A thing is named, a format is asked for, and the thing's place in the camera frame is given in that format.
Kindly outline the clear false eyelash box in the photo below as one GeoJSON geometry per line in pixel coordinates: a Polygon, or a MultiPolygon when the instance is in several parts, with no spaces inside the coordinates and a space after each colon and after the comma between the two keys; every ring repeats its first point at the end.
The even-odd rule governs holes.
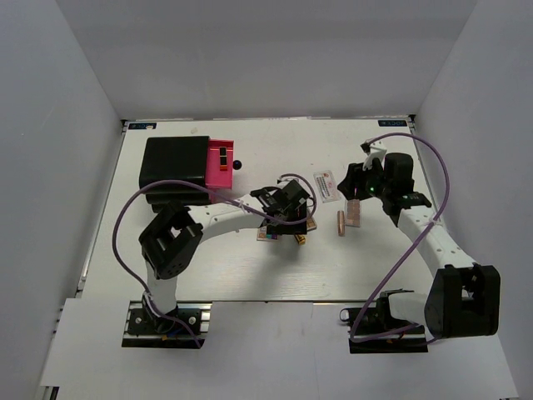
{"type": "Polygon", "coordinates": [[[313,178],[323,203],[336,202],[341,199],[334,174],[331,170],[314,172],[313,178]]]}

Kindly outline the rose gold lipstick tube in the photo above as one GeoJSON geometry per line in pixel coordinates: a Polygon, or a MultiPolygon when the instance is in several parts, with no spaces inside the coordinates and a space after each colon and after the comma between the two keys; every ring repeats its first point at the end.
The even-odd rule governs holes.
{"type": "Polygon", "coordinates": [[[345,213],[342,210],[339,210],[336,214],[337,222],[337,234],[339,237],[344,237],[346,234],[346,225],[345,225],[345,213]]]}

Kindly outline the mirrored pink eyeshadow palette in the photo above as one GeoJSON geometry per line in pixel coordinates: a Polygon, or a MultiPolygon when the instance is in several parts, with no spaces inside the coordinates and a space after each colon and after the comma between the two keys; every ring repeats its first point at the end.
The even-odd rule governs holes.
{"type": "Polygon", "coordinates": [[[361,203],[359,200],[346,201],[345,224],[353,228],[359,228],[361,226],[361,203]]]}

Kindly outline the pink black makeup drawer organizer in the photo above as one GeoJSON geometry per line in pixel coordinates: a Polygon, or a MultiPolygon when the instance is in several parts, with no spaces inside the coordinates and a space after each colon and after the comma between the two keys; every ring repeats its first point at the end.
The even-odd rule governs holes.
{"type": "MultiPolygon", "coordinates": [[[[208,136],[150,137],[138,182],[140,188],[163,180],[181,180],[211,191],[230,190],[233,173],[241,168],[232,140],[208,136]]],[[[193,187],[167,184],[147,190],[145,199],[152,211],[158,213],[170,201],[206,206],[214,197],[193,187]]]]}

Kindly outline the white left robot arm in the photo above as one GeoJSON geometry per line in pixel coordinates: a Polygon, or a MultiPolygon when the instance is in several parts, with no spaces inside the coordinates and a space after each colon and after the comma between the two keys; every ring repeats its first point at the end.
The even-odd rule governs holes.
{"type": "Polygon", "coordinates": [[[143,302],[149,309],[147,322],[157,332],[174,327],[177,276],[187,269],[202,243],[263,226],[276,235],[305,234],[307,203],[316,203],[311,184],[290,173],[281,175],[273,187],[253,190],[235,200],[220,193],[217,196],[220,202],[203,206],[168,203],[139,237],[147,265],[143,302]]]}

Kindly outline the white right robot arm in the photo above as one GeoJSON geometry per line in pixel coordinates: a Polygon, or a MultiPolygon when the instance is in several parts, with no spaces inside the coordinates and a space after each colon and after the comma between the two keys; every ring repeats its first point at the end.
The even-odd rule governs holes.
{"type": "Polygon", "coordinates": [[[387,334],[423,326],[435,339],[492,336],[499,327],[501,276],[466,254],[434,220],[431,202],[415,191],[413,159],[394,152],[352,163],[337,188],[347,200],[381,201],[411,240],[433,282],[427,294],[397,289],[374,296],[377,325],[387,334]]]}

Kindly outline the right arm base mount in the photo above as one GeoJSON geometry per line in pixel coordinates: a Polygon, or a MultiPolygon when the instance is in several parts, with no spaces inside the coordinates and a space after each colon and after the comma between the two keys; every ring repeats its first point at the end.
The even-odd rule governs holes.
{"type": "Polygon", "coordinates": [[[348,338],[350,354],[426,353],[425,328],[402,320],[387,326],[370,307],[356,328],[354,338],[348,338]]]}

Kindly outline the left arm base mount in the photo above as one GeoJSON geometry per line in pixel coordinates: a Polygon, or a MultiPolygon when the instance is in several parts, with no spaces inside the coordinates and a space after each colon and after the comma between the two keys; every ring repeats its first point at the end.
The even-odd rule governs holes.
{"type": "Polygon", "coordinates": [[[130,302],[122,335],[123,348],[199,349],[207,338],[211,316],[210,303],[178,303],[175,318],[182,320],[197,337],[177,322],[151,320],[140,302],[130,302]]]}

